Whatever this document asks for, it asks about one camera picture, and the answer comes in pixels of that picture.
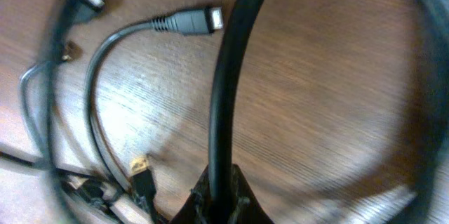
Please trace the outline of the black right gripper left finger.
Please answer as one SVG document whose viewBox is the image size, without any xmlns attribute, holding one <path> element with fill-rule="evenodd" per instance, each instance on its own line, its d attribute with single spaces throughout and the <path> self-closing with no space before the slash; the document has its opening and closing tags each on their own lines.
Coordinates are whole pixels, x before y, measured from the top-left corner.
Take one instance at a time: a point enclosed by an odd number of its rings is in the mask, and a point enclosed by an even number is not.
<svg viewBox="0 0 449 224">
<path fill-rule="evenodd" d="M 212 224 L 211 206 L 209 168 L 206 166 L 195 186 L 190 190 L 187 201 L 169 224 Z"/>
</svg>

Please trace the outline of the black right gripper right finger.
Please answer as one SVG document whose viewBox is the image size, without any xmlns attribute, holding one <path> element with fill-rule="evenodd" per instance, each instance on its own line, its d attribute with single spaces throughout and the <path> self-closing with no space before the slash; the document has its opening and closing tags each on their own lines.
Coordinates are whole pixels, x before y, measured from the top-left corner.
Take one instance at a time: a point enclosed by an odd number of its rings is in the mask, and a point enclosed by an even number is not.
<svg viewBox="0 0 449 224">
<path fill-rule="evenodd" d="M 273 224 L 264 212 L 238 165 L 232 165 L 234 208 L 229 224 Z"/>
</svg>

